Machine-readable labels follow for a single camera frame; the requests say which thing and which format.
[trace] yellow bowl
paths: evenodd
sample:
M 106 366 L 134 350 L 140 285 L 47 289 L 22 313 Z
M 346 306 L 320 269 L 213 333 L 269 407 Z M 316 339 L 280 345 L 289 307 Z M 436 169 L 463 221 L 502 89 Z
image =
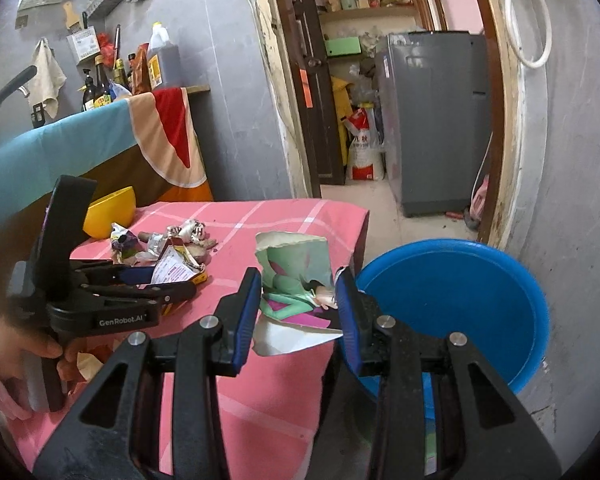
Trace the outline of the yellow bowl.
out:
M 84 232 L 103 240 L 111 234 L 111 223 L 129 227 L 136 212 L 136 194 L 133 187 L 125 187 L 92 202 L 84 219 Z

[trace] green box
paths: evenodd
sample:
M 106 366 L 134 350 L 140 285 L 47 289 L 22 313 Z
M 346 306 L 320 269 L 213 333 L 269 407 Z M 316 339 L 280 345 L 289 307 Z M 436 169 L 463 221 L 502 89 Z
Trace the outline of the green box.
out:
M 357 36 L 338 38 L 337 40 L 325 40 L 324 46 L 327 49 L 328 57 L 348 56 L 362 52 L 360 50 L 360 38 Z

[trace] gray wall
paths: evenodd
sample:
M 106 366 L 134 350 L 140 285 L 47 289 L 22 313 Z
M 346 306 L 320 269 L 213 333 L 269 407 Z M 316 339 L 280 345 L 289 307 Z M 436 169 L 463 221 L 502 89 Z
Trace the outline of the gray wall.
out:
M 600 6 L 546 1 L 546 155 L 520 260 L 546 293 L 552 336 L 521 397 L 567 467 L 600 429 Z
M 87 0 L 72 0 L 80 13 Z M 46 36 L 67 76 L 59 99 L 63 117 L 80 109 L 83 85 L 66 42 L 60 5 L 35 9 L 29 25 L 14 30 L 17 0 L 0 0 L 0 88 L 29 62 Z M 259 38 L 247 0 L 145 0 L 120 4 L 104 23 L 113 37 L 122 25 L 121 50 L 136 51 L 160 21 L 180 47 L 187 85 L 208 83 L 192 115 L 206 172 L 217 200 L 288 198 L 291 194 L 276 110 L 270 95 Z M 17 94 L 0 112 L 4 138 L 30 127 L 27 105 Z

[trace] gray appliance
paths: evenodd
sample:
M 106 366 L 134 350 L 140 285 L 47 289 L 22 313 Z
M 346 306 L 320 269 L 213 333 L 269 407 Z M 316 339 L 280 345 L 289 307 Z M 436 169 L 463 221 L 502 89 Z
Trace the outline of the gray appliance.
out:
M 491 134 L 484 36 L 389 34 L 376 48 L 376 74 L 387 173 L 403 214 L 462 211 Z

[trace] bottle label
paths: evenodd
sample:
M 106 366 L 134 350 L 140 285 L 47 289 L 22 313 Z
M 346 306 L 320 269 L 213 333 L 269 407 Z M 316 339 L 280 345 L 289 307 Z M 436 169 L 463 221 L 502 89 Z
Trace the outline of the bottle label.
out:
M 162 84 L 162 74 L 160 73 L 160 62 L 158 55 L 152 56 L 149 60 L 149 81 L 151 82 L 151 90 Z
M 100 108 L 101 106 L 108 105 L 110 103 L 111 103 L 111 96 L 109 94 L 104 94 L 104 95 L 101 95 L 100 97 L 98 97 L 93 102 L 93 107 Z

